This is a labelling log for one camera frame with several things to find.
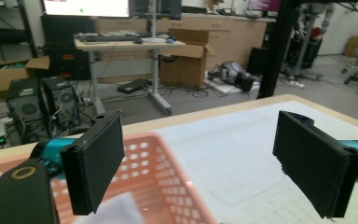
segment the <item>cardboard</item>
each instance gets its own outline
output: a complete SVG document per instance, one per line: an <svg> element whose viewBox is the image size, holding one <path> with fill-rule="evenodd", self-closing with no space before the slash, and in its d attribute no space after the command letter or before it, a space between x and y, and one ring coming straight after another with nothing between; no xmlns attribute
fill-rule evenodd
<svg viewBox="0 0 358 224"><path fill-rule="evenodd" d="M5 69L6 65L13 63L26 63L26 65L22 68ZM0 63L0 91L7 91L11 80L31 77L34 69L47 70L48 67L48 56L30 59L25 62L2 62Z"/></svg>
<svg viewBox="0 0 358 224"><path fill-rule="evenodd" d="M358 49L358 35L355 35L348 40L345 46L344 55L349 57L358 57L358 54L356 52L357 49Z"/></svg>
<svg viewBox="0 0 358 224"><path fill-rule="evenodd" d="M198 30L170 29L170 35L186 43L177 49L161 49L159 76L161 83L169 86L198 90L205 78L207 53L215 55L214 48L208 43L209 32Z"/></svg>

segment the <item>orange plastic basket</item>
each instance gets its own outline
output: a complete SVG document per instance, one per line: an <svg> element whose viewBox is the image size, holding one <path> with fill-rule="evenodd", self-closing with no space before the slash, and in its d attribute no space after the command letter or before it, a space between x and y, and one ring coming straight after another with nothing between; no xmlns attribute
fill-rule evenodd
<svg viewBox="0 0 358 224"><path fill-rule="evenodd" d="M131 192L145 223L216 223L175 157L155 133L124 137L126 156L109 186L104 201ZM0 160L0 175L29 155ZM61 223L71 223L72 214L66 182L52 180Z"/></svg>

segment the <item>keyboard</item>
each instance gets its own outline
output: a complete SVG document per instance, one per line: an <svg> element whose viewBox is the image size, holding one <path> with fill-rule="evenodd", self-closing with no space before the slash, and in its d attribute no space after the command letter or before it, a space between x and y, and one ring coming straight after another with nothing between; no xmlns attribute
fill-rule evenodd
<svg viewBox="0 0 358 224"><path fill-rule="evenodd" d="M133 41L137 38L137 36L133 35L79 35L77 37L82 42Z"/></svg>

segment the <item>computer monitor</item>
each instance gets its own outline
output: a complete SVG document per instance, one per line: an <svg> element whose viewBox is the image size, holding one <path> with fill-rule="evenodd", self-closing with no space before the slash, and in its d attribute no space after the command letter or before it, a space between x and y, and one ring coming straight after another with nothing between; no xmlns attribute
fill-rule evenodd
<svg viewBox="0 0 358 224"><path fill-rule="evenodd" d="M45 15L129 17L128 0L42 0Z"/></svg>
<svg viewBox="0 0 358 224"><path fill-rule="evenodd" d="M250 0L248 9L263 11L267 15L267 12L278 12L280 5L281 0Z"/></svg>
<svg viewBox="0 0 358 224"><path fill-rule="evenodd" d="M182 0L129 0L130 17L152 19L153 1L156 1L156 17L159 20L180 20Z"/></svg>

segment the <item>standing desk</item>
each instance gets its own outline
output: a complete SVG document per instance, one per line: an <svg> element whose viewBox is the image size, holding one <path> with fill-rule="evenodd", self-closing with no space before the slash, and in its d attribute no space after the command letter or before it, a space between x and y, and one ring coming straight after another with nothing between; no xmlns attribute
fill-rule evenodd
<svg viewBox="0 0 358 224"><path fill-rule="evenodd" d="M219 223L332 223L272 156L279 110L300 113L336 139L358 139L358 120L294 95L281 95L123 127L159 133ZM0 150L0 160L26 158L35 144ZM358 223L358 183L345 218Z"/></svg>
<svg viewBox="0 0 358 224"><path fill-rule="evenodd" d="M100 50L116 50L116 51L123 51L123 50L142 50L142 49L152 49L154 51L153 54L153 81L152 85L153 88L149 92L150 96L153 100L157 102L157 104L167 111L169 114L172 113L172 107L158 94L158 50L159 49L167 49L167 48L180 48L185 43L180 41L175 41L173 44L167 43L143 43L143 44L134 44L132 41L119 41L119 42L106 42L106 43L83 43L77 39L75 39L75 46L77 49L81 49L83 51L89 52L89 63L90 63L90 70L91 70L91 83L92 83L92 90L93 90L93 103L95 105L95 109L97 114L102 114L105 112L103 108L103 104L101 102L100 94L98 93L98 77L109 77L109 75L105 74L104 71L101 74L97 73L96 66L101 66L106 68L109 66L111 62L95 62L95 52ZM131 64L129 69L136 70L137 65Z"/></svg>

